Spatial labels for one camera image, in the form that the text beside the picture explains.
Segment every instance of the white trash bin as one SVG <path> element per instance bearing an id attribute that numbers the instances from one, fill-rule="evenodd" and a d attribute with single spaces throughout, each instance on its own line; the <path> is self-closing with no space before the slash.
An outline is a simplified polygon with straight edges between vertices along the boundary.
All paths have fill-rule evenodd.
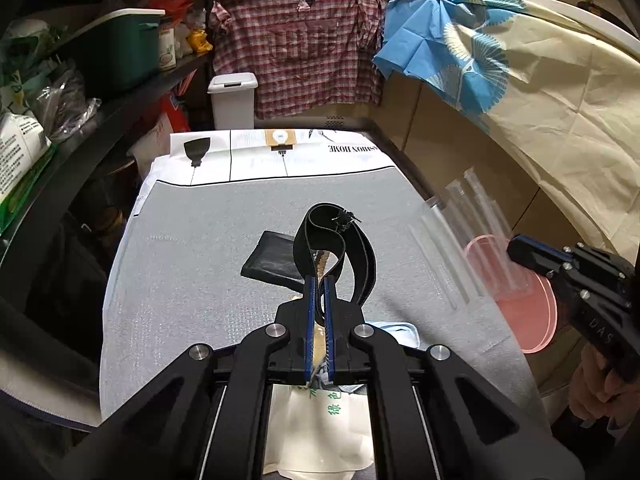
<path id="1" fill-rule="evenodd" d="M 209 83 L 213 121 L 217 130 L 254 127 L 254 91 L 258 80 L 251 72 L 217 75 Z"/>

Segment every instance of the black pouch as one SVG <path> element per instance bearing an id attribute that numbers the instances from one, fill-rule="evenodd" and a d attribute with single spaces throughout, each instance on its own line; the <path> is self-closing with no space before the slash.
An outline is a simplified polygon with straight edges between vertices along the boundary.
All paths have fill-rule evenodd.
<path id="1" fill-rule="evenodd" d="M 293 236 L 265 231 L 247 258 L 240 275 L 260 282 L 281 285 L 299 292 L 305 286 L 293 261 Z"/>

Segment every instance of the plaid shirt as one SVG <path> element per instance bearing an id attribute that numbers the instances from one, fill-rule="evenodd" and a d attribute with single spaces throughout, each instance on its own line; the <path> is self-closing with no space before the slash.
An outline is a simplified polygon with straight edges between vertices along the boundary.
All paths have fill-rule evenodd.
<path id="1" fill-rule="evenodd" d="M 216 0 L 214 72 L 253 72 L 255 116 L 312 106 L 379 104 L 386 0 Z"/>

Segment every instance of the human hand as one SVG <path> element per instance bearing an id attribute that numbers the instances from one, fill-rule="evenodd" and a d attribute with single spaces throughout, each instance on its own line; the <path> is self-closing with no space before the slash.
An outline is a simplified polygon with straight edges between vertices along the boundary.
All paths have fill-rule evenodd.
<path id="1" fill-rule="evenodd" d="M 606 368 L 607 360 L 593 345 L 582 349 L 582 362 L 569 386 L 569 408 L 583 420 L 608 416 L 621 428 L 640 409 L 640 378 L 628 384 Z"/>

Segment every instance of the gray tablecloth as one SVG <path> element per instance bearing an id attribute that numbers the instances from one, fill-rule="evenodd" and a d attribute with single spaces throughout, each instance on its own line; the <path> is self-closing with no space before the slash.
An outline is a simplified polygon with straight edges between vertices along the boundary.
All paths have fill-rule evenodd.
<path id="1" fill-rule="evenodd" d="M 353 211 L 373 245 L 378 276 L 363 308 L 367 320 L 407 321 L 424 346 L 450 344 L 545 424 L 526 361 L 495 303 L 484 298 L 472 306 L 473 318 L 460 324 L 450 314 L 407 229 L 423 202 L 395 168 L 199 187 L 157 182 L 139 216 L 130 219 L 111 271 L 100 367 L 103 416 L 191 344 L 236 344 L 271 322 L 293 293 L 243 278 L 240 269 L 263 231 L 295 234 L 318 202 Z M 340 297 L 351 297 L 352 283 L 346 265 Z"/>

